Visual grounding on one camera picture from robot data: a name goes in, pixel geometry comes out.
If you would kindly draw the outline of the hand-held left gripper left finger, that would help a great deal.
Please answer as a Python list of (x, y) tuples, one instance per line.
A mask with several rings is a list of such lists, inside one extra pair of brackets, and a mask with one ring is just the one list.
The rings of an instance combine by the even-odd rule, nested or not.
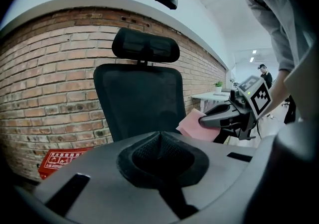
[(197, 148), (151, 132), (87, 151), (34, 195), (69, 221), (179, 221), (198, 212), (183, 193), (197, 163)]

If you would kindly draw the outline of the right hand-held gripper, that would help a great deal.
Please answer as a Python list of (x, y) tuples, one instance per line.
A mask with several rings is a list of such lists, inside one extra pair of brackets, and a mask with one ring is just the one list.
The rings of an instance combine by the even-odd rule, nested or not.
[(251, 130), (272, 103), (268, 86), (261, 77), (250, 76), (231, 90), (229, 99), (215, 104), (198, 121), (204, 128), (220, 128), (215, 143), (228, 137), (251, 140)]

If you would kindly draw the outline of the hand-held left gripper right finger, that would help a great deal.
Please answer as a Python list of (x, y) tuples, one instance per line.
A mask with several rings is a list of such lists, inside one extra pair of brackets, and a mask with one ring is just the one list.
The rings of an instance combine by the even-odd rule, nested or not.
[(232, 186), (255, 152), (162, 132), (161, 210), (204, 210)]

